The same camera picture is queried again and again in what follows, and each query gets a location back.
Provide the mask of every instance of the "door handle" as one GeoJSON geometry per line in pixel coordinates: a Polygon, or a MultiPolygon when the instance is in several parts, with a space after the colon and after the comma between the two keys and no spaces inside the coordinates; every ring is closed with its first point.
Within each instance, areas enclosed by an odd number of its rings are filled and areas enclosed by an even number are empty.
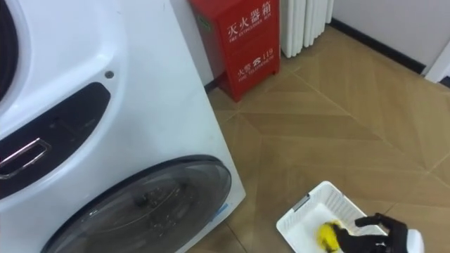
{"type": "Polygon", "coordinates": [[[19,150],[15,151],[12,155],[9,155],[4,160],[0,161],[0,169],[2,167],[5,167],[8,163],[12,162],[13,160],[19,158],[19,156],[25,154],[28,150],[36,147],[37,145],[40,145],[44,148],[42,152],[40,152],[38,155],[36,155],[33,159],[31,159],[29,162],[25,163],[21,167],[15,169],[13,172],[9,174],[2,174],[0,173],[0,180],[6,180],[10,179],[13,176],[19,174],[24,169],[28,168],[30,165],[34,164],[35,162],[39,161],[43,156],[45,156],[50,150],[51,145],[48,144],[46,141],[42,140],[41,138],[37,138],[36,140],[28,143],[27,145],[21,147],[19,150]]]}

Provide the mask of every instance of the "washing machine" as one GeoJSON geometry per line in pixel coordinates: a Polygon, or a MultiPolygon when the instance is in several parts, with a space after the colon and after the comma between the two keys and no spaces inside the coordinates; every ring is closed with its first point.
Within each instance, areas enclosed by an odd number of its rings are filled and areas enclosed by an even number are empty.
{"type": "Polygon", "coordinates": [[[185,252],[242,201],[168,0],[0,3],[0,252],[185,252]]]}

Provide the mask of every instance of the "baseboard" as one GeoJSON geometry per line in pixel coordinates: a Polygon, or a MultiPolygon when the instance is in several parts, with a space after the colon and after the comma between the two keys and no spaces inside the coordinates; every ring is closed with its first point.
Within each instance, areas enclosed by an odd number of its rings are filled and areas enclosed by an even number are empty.
{"type": "Polygon", "coordinates": [[[218,79],[218,78],[216,78],[216,79],[210,81],[209,83],[207,83],[207,84],[205,85],[205,91],[206,91],[206,94],[208,94],[209,92],[211,92],[212,90],[214,90],[214,89],[217,88],[218,86],[219,86],[219,79],[218,79]]]}
{"type": "Polygon", "coordinates": [[[353,27],[350,27],[349,25],[344,24],[343,22],[335,18],[331,20],[330,26],[345,33],[353,39],[356,39],[357,41],[370,47],[378,53],[381,53],[384,56],[393,59],[394,61],[402,64],[403,66],[418,74],[421,74],[426,67],[425,64],[419,63],[417,60],[405,56],[403,53],[398,52],[397,50],[377,41],[376,39],[364,34],[363,32],[354,29],[353,27]]]}
{"type": "Polygon", "coordinates": [[[444,77],[439,83],[443,84],[447,88],[450,88],[450,77],[444,77]]]}

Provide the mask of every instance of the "yellow object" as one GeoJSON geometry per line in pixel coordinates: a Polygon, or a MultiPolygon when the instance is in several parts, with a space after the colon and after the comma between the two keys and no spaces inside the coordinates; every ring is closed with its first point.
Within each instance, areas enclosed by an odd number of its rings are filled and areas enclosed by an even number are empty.
{"type": "Polygon", "coordinates": [[[327,251],[327,253],[336,252],[339,250],[338,239],[336,238],[336,233],[332,227],[333,224],[342,227],[339,221],[330,221],[322,224],[316,234],[317,243],[320,248],[327,251]]]}

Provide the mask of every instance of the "parquet floor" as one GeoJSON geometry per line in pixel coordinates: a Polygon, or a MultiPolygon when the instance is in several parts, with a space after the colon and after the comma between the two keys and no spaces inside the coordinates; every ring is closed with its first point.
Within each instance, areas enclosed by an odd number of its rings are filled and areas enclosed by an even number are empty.
{"type": "Polygon", "coordinates": [[[450,90],[327,27],[240,103],[210,101],[247,197],[192,252],[291,252],[276,221],[324,180],[450,252],[450,90]]]}

